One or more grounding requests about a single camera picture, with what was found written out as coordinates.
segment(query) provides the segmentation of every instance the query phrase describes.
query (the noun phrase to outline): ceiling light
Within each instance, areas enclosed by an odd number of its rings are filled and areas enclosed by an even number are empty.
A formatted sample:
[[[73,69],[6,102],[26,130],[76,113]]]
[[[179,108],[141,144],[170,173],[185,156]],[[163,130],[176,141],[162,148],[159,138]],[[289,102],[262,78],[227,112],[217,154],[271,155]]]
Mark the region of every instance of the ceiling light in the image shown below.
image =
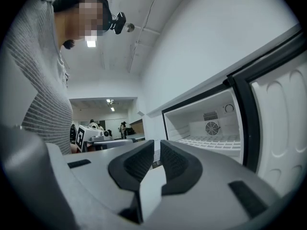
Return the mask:
[[[88,47],[96,47],[95,41],[86,41]]]

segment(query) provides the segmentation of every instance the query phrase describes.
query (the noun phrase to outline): open refrigerator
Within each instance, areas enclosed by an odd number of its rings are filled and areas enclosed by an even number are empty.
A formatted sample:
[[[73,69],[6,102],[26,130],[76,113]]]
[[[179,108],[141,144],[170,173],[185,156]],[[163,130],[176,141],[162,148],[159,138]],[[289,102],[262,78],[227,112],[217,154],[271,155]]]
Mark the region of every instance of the open refrigerator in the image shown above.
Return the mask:
[[[162,114],[168,140],[229,156],[287,194],[299,184],[307,161],[303,32]]]

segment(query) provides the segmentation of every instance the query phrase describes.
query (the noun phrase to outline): white ceiling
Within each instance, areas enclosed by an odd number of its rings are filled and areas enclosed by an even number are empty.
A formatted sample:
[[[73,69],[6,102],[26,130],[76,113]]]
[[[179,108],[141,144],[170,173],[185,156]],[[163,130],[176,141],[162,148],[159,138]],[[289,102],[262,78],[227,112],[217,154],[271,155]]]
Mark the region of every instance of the white ceiling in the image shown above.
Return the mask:
[[[154,0],[108,0],[113,14],[124,12],[127,23],[142,27]],[[156,0],[151,8],[145,28],[161,32],[182,0]],[[85,41],[78,42],[71,50],[62,49],[70,75],[84,71],[101,72],[101,69],[140,74],[159,34],[135,28],[132,33],[122,31],[116,35],[108,31],[97,40],[97,47],[88,48]]]
[[[109,110],[110,107],[114,107],[116,111],[120,110],[128,110],[132,104],[131,99],[123,100],[123,99],[114,99],[113,104],[108,104],[106,100],[87,100],[87,99],[73,99],[70,100],[72,109],[90,109],[90,108],[99,108],[102,110]]]

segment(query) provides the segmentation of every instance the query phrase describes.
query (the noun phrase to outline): gray sweater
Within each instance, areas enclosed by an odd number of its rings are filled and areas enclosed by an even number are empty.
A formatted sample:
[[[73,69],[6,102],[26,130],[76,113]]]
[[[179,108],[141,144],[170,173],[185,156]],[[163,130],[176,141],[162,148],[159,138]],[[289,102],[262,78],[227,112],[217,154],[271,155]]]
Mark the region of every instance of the gray sweater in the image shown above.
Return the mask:
[[[23,128],[58,145],[62,154],[71,153],[72,108],[51,0],[28,0],[7,32],[1,50],[5,54],[1,63],[17,65],[37,91]]]

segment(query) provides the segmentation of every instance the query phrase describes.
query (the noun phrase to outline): fan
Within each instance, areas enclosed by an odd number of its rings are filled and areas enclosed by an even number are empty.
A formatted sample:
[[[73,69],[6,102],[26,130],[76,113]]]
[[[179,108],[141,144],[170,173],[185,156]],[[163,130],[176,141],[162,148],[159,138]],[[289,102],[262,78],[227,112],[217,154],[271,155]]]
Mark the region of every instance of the fan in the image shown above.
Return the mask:
[[[214,122],[209,122],[206,125],[206,131],[209,135],[214,136],[219,132],[219,126]]]

